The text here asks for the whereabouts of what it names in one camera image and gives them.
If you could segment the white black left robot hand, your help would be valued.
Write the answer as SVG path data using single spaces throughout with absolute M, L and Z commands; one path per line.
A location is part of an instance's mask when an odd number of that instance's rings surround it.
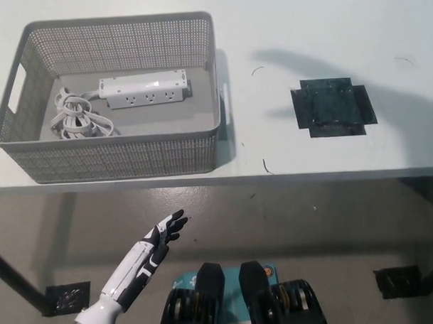
M 149 230 L 128 251 L 102 289 L 101 297 L 110 298 L 125 312 L 149 283 L 169 251 L 169 242 L 180 237 L 188 218 L 179 210 Z

